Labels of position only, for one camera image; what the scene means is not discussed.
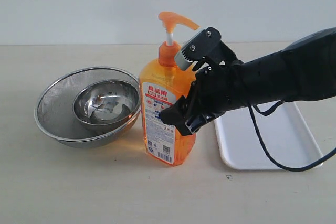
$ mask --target black cable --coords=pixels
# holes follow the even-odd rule
[[[241,78],[241,75],[236,71],[236,69],[234,67],[231,67],[231,69],[233,70],[233,72],[236,74],[236,76],[238,77],[238,79],[240,80],[240,82],[242,83],[242,85],[245,87],[246,89],[246,86],[243,82],[243,79]],[[257,120],[254,116],[254,113],[253,113],[253,109],[252,109],[252,105],[251,105],[251,102],[250,100],[248,99],[248,95],[245,93],[245,97],[246,97],[246,103],[247,103],[247,106],[248,106],[248,110],[250,112],[250,115],[251,115],[251,118],[252,118],[252,122],[253,122],[253,126],[254,126],[254,129],[257,133],[257,136],[258,136],[258,139],[259,139],[259,142],[266,154],[266,156],[268,157],[268,159],[273,163],[275,164],[276,166],[278,166],[279,168],[281,169],[284,169],[284,170],[288,170],[290,172],[304,172],[306,170],[310,170],[320,164],[322,164],[323,162],[327,161],[328,159],[330,159],[332,156],[334,156],[336,154],[336,148],[333,149],[331,152],[329,152],[327,155],[325,155],[324,157],[318,159],[317,161],[309,164],[309,165],[306,165],[304,167],[298,167],[298,168],[294,168],[294,167],[288,167],[288,166],[285,166],[285,165],[281,165],[279,162],[277,162],[268,152],[266,146],[265,146],[265,143],[264,143],[264,140],[262,140],[263,138],[261,137],[261,133],[260,133],[260,130],[259,130],[259,127],[258,127],[258,124],[257,124]],[[261,112],[259,109],[259,112],[262,114],[262,113],[265,113],[266,112],[270,112],[272,111],[270,114],[272,114],[274,112],[274,110],[279,107],[281,104],[283,104],[282,101],[279,101],[277,102],[275,105],[273,105],[269,110],[265,111],[265,112]]]

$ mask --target dish soap bottle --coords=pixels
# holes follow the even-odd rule
[[[181,136],[172,125],[165,125],[158,114],[187,96],[195,73],[182,71],[174,61],[181,46],[173,40],[176,24],[196,30],[199,25],[172,12],[161,12],[159,20],[166,28],[167,40],[159,47],[159,57],[149,62],[139,75],[141,114],[147,153],[171,166],[181,165],[195,144],[196,134]]]

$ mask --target stainless steel strainer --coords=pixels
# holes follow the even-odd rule
[[[138,79],[131,73],[110,67],[91,67],[69,73],[51,84],[38,99],[35,121],[47,136],[68,146],[91,148],[106,145],[133,126],[140,113],[140,103],[131,118],[117,129],[97,135],[85,129],[73,113],[76,96],[87,86],[104,80],[120,80],[139,92]]]

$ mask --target table surface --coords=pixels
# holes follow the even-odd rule
[[[229,46],[247,61],[288,44]],[[91,66],[138,75],[155,57],[157,45],[0,47],[1,223],[333,221],[336,158],[304,173],[232,170],[210,123],[185,163],[167,167],[145,153],[141,119],[123,138],[91,150],[64,146],[37,128],[35,104],[54,80]],[[335,105],[298,103],[323,153],[336,145]]]

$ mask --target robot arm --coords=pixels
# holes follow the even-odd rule
[[[188,96],[159,117],[182,135],[249,104],[257,109],[256,105],[272,101],[317,101],[336,95],[336,27],[247,63],[221,41],[218,30],[209,27],[188,41],[175,61],[182,70],[195,62],[196,80]]]

